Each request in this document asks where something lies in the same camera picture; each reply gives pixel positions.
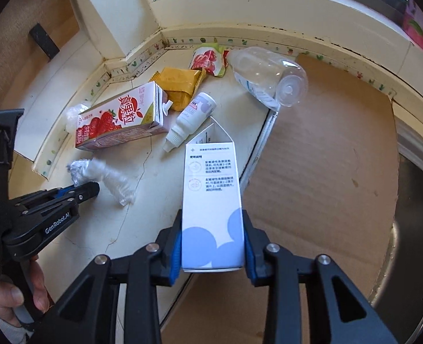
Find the metal screw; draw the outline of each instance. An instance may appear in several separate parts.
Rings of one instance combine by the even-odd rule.
[[[97,265],[104,265],[108,261],[108,257],[106,255],[97,255],[95,256],[94,261]]]
[[[267,251],[273,252],[274,254],[276,254],[280,250],[280,246],[277,245],[276,243],[269,243],[266,246],[266,249],[267,249]]]
[[[160,246],[157,243],[149,243],[146,246],[146,250],[152,253],[157,252],[159,249],[160,249]]]
[[[331,258],[328,255],[320,255],[318,256],[318,261],[320,264],[329,265],[331,263]]]

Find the white eye drop bottle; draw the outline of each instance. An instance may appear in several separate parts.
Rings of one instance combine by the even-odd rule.
[[[197,131],[206,118],[216,108],[216,102],[207,93],[199,93],[176,118],[165,138],[164,150],[171,151],[178,147],[190,135]]]

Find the yellow snack package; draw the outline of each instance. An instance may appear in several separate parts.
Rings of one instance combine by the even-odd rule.
[[[162,72],[156,72],[149,81],[155,81],[173,102],[175,111],[183,111],[194,97],[198,86],[205,79],[206,70],[182,70],[166,67]]]

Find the plastic water bottle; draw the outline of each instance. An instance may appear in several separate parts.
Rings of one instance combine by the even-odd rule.
[[[290,107],[307,93],[304,69],[281,54],[249,47],[231,50],[227,60],[235,79],[271,110]]]

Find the white sleeve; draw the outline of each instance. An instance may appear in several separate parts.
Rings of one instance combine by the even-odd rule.
[[[0,330],[12,344],[25,344],[27,331],[23,327],[15,327],[0,318]]]

